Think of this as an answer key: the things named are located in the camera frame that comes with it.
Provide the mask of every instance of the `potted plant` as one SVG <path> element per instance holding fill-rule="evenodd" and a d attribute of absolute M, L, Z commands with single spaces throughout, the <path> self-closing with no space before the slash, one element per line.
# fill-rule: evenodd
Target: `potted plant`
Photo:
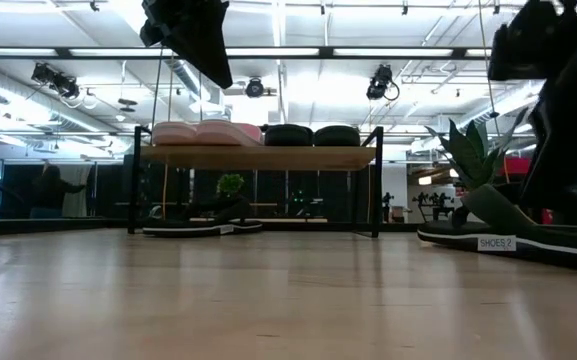
<path fill-rule="evenodd" d="M 485 184 L 490 184 L 503 166 L 508 145 L 515 128 L 521 122 L 523 116 L 518 116 L 510 130 L 504 134 L 495 148 L 489 151 L 488 139 L 479 133 L 474 121 L 466 127 L 464 133 L 457 129 L 454 121 L 450 120 L 449 138 L 445 139 L 434 129 L 426 127 L 431 135 L 441 141 L 444 150 L 441 152 L 451 167 L 459 174 L 460 181 L 469 192 L 476 190 Z M 455 227 L 462 226 L 470 211 L 461 206 L 452 215 L 451 221 Z"/>
<path fill-rule="evenodd" d="M 226 196 L 235 196 L 244 185 L 244 178 L 239 174 L 225 174 L 217 182 L 217 193 Z"/>

